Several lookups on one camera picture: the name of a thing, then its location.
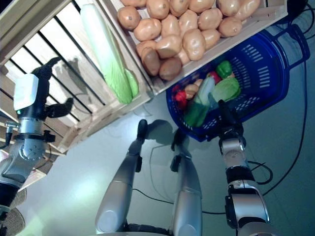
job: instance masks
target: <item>green vegetable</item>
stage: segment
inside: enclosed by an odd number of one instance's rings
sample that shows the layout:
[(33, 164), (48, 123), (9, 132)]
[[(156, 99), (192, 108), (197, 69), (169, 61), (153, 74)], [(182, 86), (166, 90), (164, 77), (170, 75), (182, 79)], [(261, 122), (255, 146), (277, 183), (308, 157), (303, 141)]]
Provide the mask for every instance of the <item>green vegetable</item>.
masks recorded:
[(216, 102), (221, 99), (228, 101), (234, 99), (241, 93), (240, 85), (235, 78), (228, 78), (220, 81), (214, 88), (212, 96)]
[(232, 65), (229, 61), (224, 60), (222, 61), (217, 67), (216, 67), (216, 73), (222, 78), (226, 79), (228, 76), (230, 76), (232, 71)]
[(214, 89), (214, 86), (215, 80), (213, 77), (208, 77), (202, 82), (198, 94), (189, 104), (187, 112), (184, 115), (184, 121), (189, 126), (202, 126), (209, 109), (216, 103), (213, 98), (209, 99), (209, 94)]
[(134, 75), (125, 69), (111, 31), (94, 4), (83, 5), (80, 14), (106, 83), (121, 103), (130, 103), (139, 87)]

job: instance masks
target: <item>brown potato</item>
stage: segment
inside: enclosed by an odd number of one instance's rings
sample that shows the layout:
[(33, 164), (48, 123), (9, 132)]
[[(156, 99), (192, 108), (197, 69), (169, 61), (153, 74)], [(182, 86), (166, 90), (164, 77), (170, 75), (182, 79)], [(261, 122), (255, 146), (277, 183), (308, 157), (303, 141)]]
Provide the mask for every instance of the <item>brown potato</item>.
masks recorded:
[(193, 83), (193, 84), (194, 84), (194, 85), (197, 85), (198, 87), (200, 87), (201, 84), (202, 84), (202, 82), (203, 82), (203, 79), (197, 79), (197, 80), (195, 81), (195, 83)]
[(160, 62), (156, 50), (154, 50), (153, 48), (144, 48), (141, 54), (141, 61), (149, 75), (158, 75)]
[(158, 37), (161, 28), (161, 22), (157, 19), (142, 19), (133, 33), (139, 41), (147, 41)]
[(169, 58), (163, 62), (159, 69), (159, 76), (164, 80), (173, 80), (182, 70), (182, 63), (179, 58)]
[(221, 33), (222, 37), (232, 37), (238, 35), (241, 32), (242, 27), (242, 22), (231, 16), (224, 18), (221, 21), (219, 32)]
[(142, 50), (144, 48), (153, 48), (154, 50), (156, 49), (156, 42), (153, 41), (153, 40), (149, 40), (149, 41), (143, 41), (141, 43), (138, 43), (137, 46), (136, 46), (136, 50), (137, 50), (137, 54), (141, 57), (141, 54), (142, 54)]
[(198, 16), (195, 12), (187, 10), (179, 18), (179, 28), (181, 29), (181, 37), (184, 36), (187, 30), (198, 28)]
[(118, 10), (119, 23), (127, 30), (133, 30), (140, 22), (140, 14), (133, 6), (125, 6)]
[(190, 60), (200, 60), (206, 51), (206, 40), (199, 29), (190, 29), (184, 34), (183, 48)]
[(182, 65), (187, 64), (188, 62), (190, 62), (189, 57), (187, 56), (186, 51), (182, 48), (181, 51), (175, 56), (177, 58), (179, 58), (182, 62)]
[(196, 13), (201, 13), (210, 9), (214, 2), (215, 0), (190, 0), (189, 9)]
[(144, 7), (147, 0), (120, 0), (125, 6)]
[(152, 18), (162, 20), (169, 13), (168, 0), (147, 0), (147, 10)]
[(219, 27), (222, 17), (222, 12), (218, 8), (205, 10), (198, 18), (198, 27), (200, 30), (216, 29)]
[(193, 97), (198, 93), (199, 87), (195, 84), (190, 84), (185, 87), (186, 99), (192, 100)]
[(259, 7), (260, 0), (242, 0), (241, 7), (235, 15), (240, 21), (250, 17)]
[(234, 16), (241, 4), (240, 0), (217, 0), (217, 6), (224, 16)]
[(221, 34), (216, 29), (208, 29), (201, 32), (206, 40), (206, 50), (215, 46), (220, 40)]
[(181, 16), (188, 10), (190, 0), (170, 0), (169, 7), (172, 15)]
[(169, 35), (157, 42), (156, 50), (161, 59), (171, 58), (182, 49), (182, 38), (178, 35)]
[(171, 34), (181, 35), (181, 30), (179, 29), (177, 18), (169, 14), (164, 20), (162, 20), (161, 36), (166, 37)]

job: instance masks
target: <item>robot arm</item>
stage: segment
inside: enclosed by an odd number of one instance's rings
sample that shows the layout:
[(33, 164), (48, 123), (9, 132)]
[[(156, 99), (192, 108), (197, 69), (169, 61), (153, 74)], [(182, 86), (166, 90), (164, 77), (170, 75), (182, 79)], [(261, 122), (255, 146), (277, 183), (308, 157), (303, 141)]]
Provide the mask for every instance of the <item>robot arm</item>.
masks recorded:
[(6, 218), (17, 191), (43, 157), (46, 143), (55, 141), (55, 136), (49, 134), (48, 130), (42, 131), (43, 122), (47, 117), (62, 117), (71, 111), (72, 98), (64, 104), (45, 105), (52, 67), (59, 60), (53, 58), (16, 81), (14, 109), (19, 124), (7, 123), (6, 142), (1, 149), (9, 145), (12, 127), (19, 127), (19, 135), (14, 137), (15, 144), (10, 149), (9, 157), (0, 162), (0, 221)]
[(245, 156), (246, 141), (243, 127), (230, 112), (228, 106), (219, 102), (221, 111), (220, 149), (226, 164), (228, 196), (225, 211), (228, 225), (237, 229), (239, 236), (277, 236), (266, 203), (248, 166)]

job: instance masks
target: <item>blue plastic basket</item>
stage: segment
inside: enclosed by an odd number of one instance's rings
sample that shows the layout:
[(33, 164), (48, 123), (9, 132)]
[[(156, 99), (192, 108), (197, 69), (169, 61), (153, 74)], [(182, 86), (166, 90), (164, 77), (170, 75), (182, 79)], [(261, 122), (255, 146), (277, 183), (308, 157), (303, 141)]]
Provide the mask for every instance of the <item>blue plastic basket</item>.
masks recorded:
[[(298, 42), (303, 55), (291, 65), (279, 43), (279, 37), (285, 33), (289, 33)], [(246, 121), (286, 97), (290, 70), (309, 57), (310, 49), (297, 25), (292, 25), (275, 36), (263, 30), (170, 87), (166, 92), (169, 112), (178, 127), (189, 136), (200, 142), (210, 141), (219, 134), (219, 110), (209, 112), (201, 127), (191, 127), (184, 122), (183, 111), (178, 108), (175, 100), (178, 90), (199, 78), (206, 78), (207, 73), (214, 71), (220, 62), (228, 60), (242, 90), (228, 105), (231, 109), (236, 109), (241, 121)]]

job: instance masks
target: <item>gray floor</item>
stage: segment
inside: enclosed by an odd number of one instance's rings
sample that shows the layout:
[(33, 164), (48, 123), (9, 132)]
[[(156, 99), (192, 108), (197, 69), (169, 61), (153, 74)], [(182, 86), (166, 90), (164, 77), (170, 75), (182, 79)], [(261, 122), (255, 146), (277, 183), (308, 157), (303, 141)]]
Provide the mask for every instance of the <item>gray floor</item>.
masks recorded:
[[(308, 15), (300, 18), (307, 27)], [(311, 52), (315, 40), (310, 40)], [(297, 44), (288, 45), (289, 59), (297, 58)], [(273, 192), (265, 198), (272, 223), (281, 235), (315, 235), (315, 57), (308, 65), (309, 109), (305, 140), (296, 166)], [(303, 66), (291, 72), (287, 97), (244, 123), (248, 141), (248, 159), (266, 162), (274, 172), (267, 190), (291, 165), (300, 142), (303, 118)], [(87, 236), (95, 232), (94, 220), (99, 203), (127, 147), (134, 139), (137, 124), (146, 118), (159, 126), (143, 146), (143, 169), (136, 174), (135, 188), (156, 198), (173, 200), (176, 175), (169, 170), (172, 159), (170, 142), (176, 125), (166, 107), (165, 93), (153, 101), (100, 130), (86, 141), (60, 157), (49, 175), (28, 188), (27, 200), (18, 208), (26, 219), (20, 236)], [(198, 170), (203, 191), (203, 209), (224, 211), (226, 180), (224, 163), (219, 155), (218, 140), (199, 143), (190, 140), (189, 150)], [(254, 172), (257, 180), (266, 177), (261, 169)], [(172, 206), (145, 198), (137, 192), (132, 196), (128, 221), (168, 228)], [(203, 235), (233, 236), (224, 215), (204, 215)]]

